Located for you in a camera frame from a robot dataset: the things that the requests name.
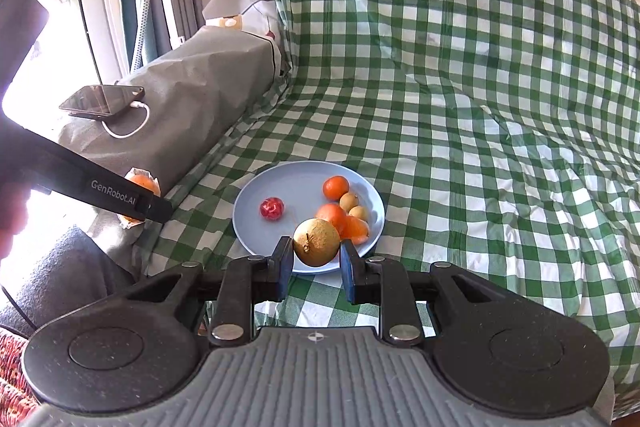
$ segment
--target plate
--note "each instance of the plate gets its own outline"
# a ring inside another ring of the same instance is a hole
[[[332,176],[344,176],[360,204],[369,210],[369,239],[356,250],[366,254],[379,240],[385,224],[385,207],[377,190],[357,172],[329,162],[283,162],[258,174],[248,182],[236,198],[233,223],[236,235],[253,255],[270,256],[283,235],[293,236],[297,226],[316,215],[318,208],[330,203],[322,193],[322,185]],[[276,197],[284,202],[284,214],[277,221],[260,215],[260,204]],[[294,273],[325,273],[340,267],[338,256],[324,266],[312,267],[295,257]]]

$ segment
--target red patterned fabric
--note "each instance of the red patterned fabric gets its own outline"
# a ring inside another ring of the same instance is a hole
[[[38,401],[22,374],[20,357],[27,341],[0,328],[0,427],[14,427]]]

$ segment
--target red candy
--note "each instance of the red candy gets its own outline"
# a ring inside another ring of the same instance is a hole
[[[283,213],[284,203],[280,198],[267,198],[260,204],[260,214],[269,221],[277,221]]]

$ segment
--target green and white checkered tablecloth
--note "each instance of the green and white checkered tablecloth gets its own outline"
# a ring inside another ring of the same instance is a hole
[[[577,317],[640,399],[640,128],[633,0],[276,0],[292,70],[172,192],[150,271],[244,255],[240,188],[277,162],[370,180],[375,252],[447,260]],[[270,253],[271,245],[265,246]],[[428,325],[424,306],[420,308]],[[375,324],[338,274],[296,277],[260,324]]]

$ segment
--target smartphone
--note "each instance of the smartphone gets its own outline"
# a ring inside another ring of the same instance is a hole
[[[145,89],[136,86],[84,86],[60,104],[71,116],[106,120],[145,96]]]

